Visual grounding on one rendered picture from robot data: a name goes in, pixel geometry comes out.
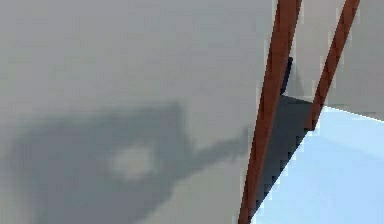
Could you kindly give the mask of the brown door frame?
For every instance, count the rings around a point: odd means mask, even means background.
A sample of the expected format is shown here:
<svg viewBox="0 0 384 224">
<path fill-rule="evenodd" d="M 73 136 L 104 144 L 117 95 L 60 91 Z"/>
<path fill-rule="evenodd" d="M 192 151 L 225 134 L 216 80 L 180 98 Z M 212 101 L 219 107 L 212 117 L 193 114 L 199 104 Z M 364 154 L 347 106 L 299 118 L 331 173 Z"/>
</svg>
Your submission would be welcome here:
<svg viewBox="0 0 384 224">
<path fill-rule="evenodd" d="M 273 31 L 237 224 L 250 224 L 256 211 L 257 187 L 262 177 L 264 161 L 275 121 L 284 73 L 295 35 L 301 3 L 302 0 L 277 0 Z M 344 1 L 305 123 L 305 129 L 308 131 L 313 131 L 316 128 L 359 4 L 360 0 Z"/>
</svg>

